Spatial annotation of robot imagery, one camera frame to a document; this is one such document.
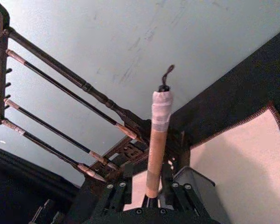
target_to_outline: beige carpet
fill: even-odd
[[[280,117],[272,106],[191,150],[232,223],[280,224]]]

